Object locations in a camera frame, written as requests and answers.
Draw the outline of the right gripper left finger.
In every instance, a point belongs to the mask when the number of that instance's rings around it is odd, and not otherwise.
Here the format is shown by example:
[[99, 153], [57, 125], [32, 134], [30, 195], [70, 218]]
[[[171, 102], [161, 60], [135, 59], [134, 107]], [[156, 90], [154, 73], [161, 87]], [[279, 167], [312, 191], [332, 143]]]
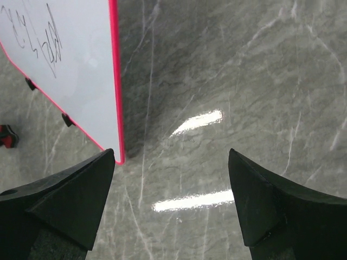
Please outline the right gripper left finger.
[[115, 168], [113, 149], [1, 193], [1, 259], [85, 259]]

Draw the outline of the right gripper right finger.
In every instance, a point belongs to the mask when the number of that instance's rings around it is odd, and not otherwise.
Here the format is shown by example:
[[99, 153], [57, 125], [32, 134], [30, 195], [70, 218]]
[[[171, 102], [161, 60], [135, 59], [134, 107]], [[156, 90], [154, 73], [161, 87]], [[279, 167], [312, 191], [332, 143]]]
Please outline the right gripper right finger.
[[346, 259], [346, 199], [273, 173], [234, 149], [229, 179], [252, 259]]

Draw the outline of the red and black eraser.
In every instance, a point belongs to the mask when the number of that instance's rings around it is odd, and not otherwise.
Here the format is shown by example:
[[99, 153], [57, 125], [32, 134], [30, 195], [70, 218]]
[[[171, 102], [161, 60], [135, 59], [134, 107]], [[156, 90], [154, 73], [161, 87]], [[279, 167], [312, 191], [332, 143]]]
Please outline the red and black eraser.
[[11, 129], [10, 125], [1, 125], [1, 146], [5, 148], [15, 148], [18, 142], [19, 137]]

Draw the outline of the white board with pink frame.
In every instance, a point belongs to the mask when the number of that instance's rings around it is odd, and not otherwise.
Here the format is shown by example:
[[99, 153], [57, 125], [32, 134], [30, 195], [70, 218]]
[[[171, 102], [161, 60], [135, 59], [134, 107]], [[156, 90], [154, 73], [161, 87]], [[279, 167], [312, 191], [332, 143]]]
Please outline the white board with pink frame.
[[124, 163], [116, 1], [1, 1], [1, 47], [72, 124]]

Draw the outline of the near black board clip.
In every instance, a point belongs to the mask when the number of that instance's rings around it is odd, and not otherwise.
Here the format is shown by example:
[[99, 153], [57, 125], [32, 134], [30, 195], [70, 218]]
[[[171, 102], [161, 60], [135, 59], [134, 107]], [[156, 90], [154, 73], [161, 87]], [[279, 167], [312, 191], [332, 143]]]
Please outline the near black board clip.
[[61, 116], [67, 127], [75, 126], [75, 123], [71, 120], [71, 118], [67, 114], [62, 113]]

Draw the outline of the black board clip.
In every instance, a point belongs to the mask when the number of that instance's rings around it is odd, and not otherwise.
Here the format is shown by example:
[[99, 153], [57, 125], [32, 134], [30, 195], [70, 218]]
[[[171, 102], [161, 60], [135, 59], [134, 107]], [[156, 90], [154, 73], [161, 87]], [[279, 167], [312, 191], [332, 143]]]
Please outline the black board clip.
[[75, 126], [75, 123], [71, 120], [71, 118], [67, 114], [62, 113], [61, 116], [67, 127]]
[[29, 86], [29, 88], [34, 91], [36, 89], [35, 85], [33, 84], [32, 80], [29, 78], [25, 78], [25, 82], [27, 83], [27, 85]]

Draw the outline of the far black board clip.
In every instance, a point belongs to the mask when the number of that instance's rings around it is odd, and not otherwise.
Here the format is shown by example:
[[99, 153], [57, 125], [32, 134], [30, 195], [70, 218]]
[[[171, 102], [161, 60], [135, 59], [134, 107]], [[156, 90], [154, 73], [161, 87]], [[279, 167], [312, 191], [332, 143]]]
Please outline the far black board clip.
[[33, 84], [32, 80], [29, 78], [25, 78], [25, 82], [27, 83], [27, 85], [29, 86], [29, 88], [34, 91], [36, 89], [35, 85]]

